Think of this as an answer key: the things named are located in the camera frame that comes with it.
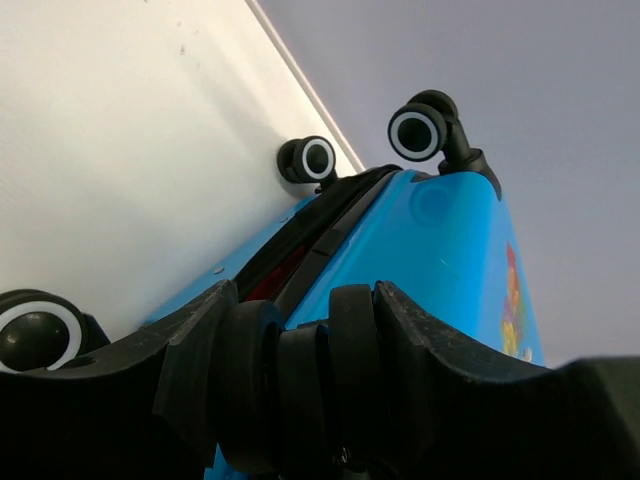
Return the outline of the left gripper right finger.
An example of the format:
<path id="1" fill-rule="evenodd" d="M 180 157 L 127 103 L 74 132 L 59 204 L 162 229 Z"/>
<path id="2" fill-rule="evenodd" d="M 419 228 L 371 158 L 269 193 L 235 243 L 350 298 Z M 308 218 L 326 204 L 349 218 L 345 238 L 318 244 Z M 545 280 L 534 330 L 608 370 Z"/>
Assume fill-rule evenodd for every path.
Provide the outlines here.
<path id="1" fill-rule="evenodd" d="M 556 369 L 494 350 L 418 306 L 374 293 L 403 479 L 635 479 L 639 360 Z"/>

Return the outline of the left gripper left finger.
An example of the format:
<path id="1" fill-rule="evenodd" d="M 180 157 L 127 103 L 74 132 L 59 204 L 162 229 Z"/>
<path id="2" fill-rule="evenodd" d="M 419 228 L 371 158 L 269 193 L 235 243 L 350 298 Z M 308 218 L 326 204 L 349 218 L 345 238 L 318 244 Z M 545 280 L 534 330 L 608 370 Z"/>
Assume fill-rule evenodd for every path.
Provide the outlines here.
<path id="1" fill-rule="evenodd" d="M 220 281 L 63 367 L 1 376 L 4 479 L 201 479 L 213 466 L 210 361 L 238 302 Z"/>

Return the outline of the blue hard-shell suitcase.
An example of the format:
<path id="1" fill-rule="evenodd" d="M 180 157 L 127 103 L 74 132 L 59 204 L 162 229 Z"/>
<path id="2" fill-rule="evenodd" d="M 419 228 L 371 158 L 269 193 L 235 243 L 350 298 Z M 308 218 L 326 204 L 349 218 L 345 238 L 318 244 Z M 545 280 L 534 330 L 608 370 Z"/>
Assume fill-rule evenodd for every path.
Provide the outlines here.
<path id="1" fill-rule="evenodd" d="M 423 91 L 393 114 L 387 134 L 406 160 L 440 156 L 438 174 L 391 164 L 338 177 L 327 139 L 285 142 L 282 177 L 316 184 L 315 194 L 141 327 L 220 281 L 237 287 L 214 335 L 217 449 L 201 479 L 400 477 L 374 305 L 380 282 L 482 344 L 541 366 L 506 198 L 455 103 Z M 57 370 L 114 342 L 58 295 L 22 288 L 1 296 L 1 376 Z"/>

